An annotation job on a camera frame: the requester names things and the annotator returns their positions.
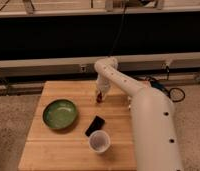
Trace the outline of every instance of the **wooden table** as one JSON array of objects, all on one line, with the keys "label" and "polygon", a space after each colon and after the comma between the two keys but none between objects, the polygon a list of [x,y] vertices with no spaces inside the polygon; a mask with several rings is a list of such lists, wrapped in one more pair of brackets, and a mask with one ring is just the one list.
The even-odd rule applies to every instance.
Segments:
[{"label": "wooden table", "polygon": [[[79,110],[67,130],[54,132],[42,121],[44,108],[53,100],[69,99]],[[111,137],[110,149],[98,155],[90,150],[85,130],[95,115],[104,118],[103,130]],[[127,96],[112,88],[101,104],[95,102],[95,81],[46,82],[36,109],[19,171],[136,170]]]}]

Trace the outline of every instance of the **smartphone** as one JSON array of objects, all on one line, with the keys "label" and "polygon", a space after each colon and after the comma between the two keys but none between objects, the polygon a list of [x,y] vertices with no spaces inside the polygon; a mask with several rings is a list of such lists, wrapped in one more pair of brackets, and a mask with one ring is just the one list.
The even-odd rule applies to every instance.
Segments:
[{"label": "smartphone", "polygon": [[86,130],[85,135],[90,136],[92,132],[96,130],[100,130],[102,126],[104,125],[105,120],[100,118],[99,116],[95,116],[94,120],[92,121],[89,128]]}]

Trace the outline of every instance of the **cup rim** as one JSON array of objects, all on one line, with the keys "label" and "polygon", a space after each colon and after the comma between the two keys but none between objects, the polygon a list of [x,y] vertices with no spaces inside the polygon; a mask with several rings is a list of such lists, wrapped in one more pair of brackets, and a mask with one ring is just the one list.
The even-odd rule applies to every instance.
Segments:
[{"label": "cup rim", "polygon": [[[101,150],[101,151],[94,149],[94,148],[91,146],[91,143],[90,143],[90,142],[91,142],[91,138],[92,138],[95,134],[97,134],[97,133],[103,133],[103,134],[105,135],[105,137],[107,138],[107,140],[108,140],[108,143],[107,143],[106,148],[104,148],[104,149]],[[108,135],[107,132],[105,132],[105,131],[103,131],[103,130],[96,130],[96,131],[92,132],[91,135],[89,136],[88,144],[89,144],[89,147],[90,147],[93,151],[95,151],[96,153],[99,153],[99,154],[100,154],[100,153],[104,153],[106,150],[108,150],[108,148],[109,148],[110,145],[111,145],[110,136]]]}]

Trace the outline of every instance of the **green bowl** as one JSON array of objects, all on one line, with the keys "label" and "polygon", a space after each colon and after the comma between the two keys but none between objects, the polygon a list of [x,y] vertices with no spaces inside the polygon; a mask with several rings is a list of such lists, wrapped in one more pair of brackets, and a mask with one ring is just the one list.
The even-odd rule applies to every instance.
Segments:
[{"label": "green bowl", "polygon": [[43,111],[43,121],[51,129],[60,130],[70,126],[77,118],[75,104],[66,99],[55,100]]}]

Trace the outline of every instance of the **terrazzo floor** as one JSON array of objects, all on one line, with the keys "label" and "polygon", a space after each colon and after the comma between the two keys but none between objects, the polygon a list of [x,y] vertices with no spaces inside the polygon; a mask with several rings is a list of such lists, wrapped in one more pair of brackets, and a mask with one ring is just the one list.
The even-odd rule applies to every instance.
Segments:
[{"label": "terrazzo floor", "polygon": [[[174,116],[185,171],[200,171],[200,85],[181,87]],[[0,97],[0,171],[17,171],[40,95]]]}]

